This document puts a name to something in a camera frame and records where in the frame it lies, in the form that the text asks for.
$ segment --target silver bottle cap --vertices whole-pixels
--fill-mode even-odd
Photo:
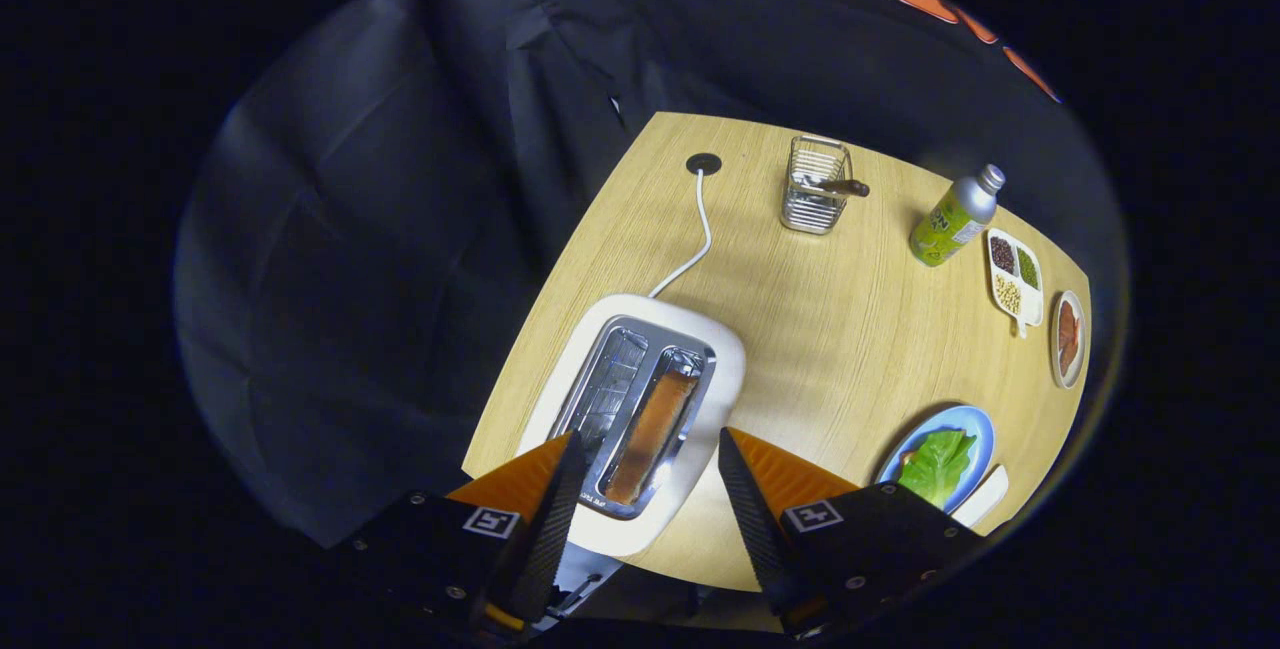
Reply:
[[[1001,172],[1000,166],[993,165],[993,163],[988,163],[982,170],[982,175],[978,175],[978,184],[988,195],[995,195],[1005,186],[1005,172]]]

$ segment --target toaster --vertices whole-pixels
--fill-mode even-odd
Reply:
[[[568,540],[623,557],[658,538],[716,451],[745,362],[727,326],[672,303],[608,294],[582,315],[518,451],[579,434],[586,479]]]

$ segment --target oval plate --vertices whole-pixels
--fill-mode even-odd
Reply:
[[[951,498],[942,507],[942,511],[948,515],[956,511],[956,507],[968,499],[969,494],[982,483],[987,467],[991,466],[991,456],[996,452],[996,426],[991,425],[991,417],[987,416],[987,412],[978,407],[968,405],[951,407],[928,417],[920,426],[915,426],[911,434],[890,453],[877,481],[897,481],[902,470],[902,453],[919,449],[920,444],[924,443],[924,435],[929,431],[946,429],[963,429],[966,435],[978,438],[969,447],[969,469],[960,475],[960,484],[956,485],[956,490],[951,493]]]
[[[1061,355],[1061,349],[1057,348],[1057,323],[1062,317],[1062,303],[1070,303],[1071,311],[1075,312],[1075,321],[1079,323],[1075,332],[1078,333],[1078,342],[1080,348],[1075,352],[1075,358],[1071,358],[1070,365],[1066,367],[1066,376],[1062,376],[1062,367],[1059,366],[1057,358]],[[1080,298],[1075,296],[1075,292],[1068,289],[1062,292],[1053,302],[1053,325],[1052,332],[1050,332],[1050,365],[1053,373],[1053,381],[1057,383],[1062,389],[1070,389],[1075,385],[1075,380],[1080,379],[1080,367],[1084,366],[1084,339],[1089,335],[1084,332],[1084,307],[1080,306]]]

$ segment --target bottle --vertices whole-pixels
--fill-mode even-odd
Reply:
[[[996,192],[1005,186],[1005,172],[988,163],[977,179],[955,180],[938,206],[911,230],[911,253],[927,266],[938,266],[960,251],[996,216]]]

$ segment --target blue plate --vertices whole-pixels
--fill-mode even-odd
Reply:
[[[956,511],[956,507],[969,498],[969,494],[982,483],[982,477],[987,475],[987,467],[991,466],[991,456],[996,451],[996,426],[991,425],[991,417],[987,416],[987,412],[978,407],[968,405],[951,407],[928,417],[924,424],[915,428],[911,435],[893,449],[888,456],[888,461],[884,462],[884,467],[881,470],[877,481],[897,481],[902,472],[902,453],[919,449],[920,444],[924,444],[924,435],[929,434],[929,431],[946,429],[963,429],[966,435],[978,438],[969,447],[969,469],[964,470],[964,474],[960,475],[960,484],[956,485],[956,490],[942,507],[942,511],[948,515]]]

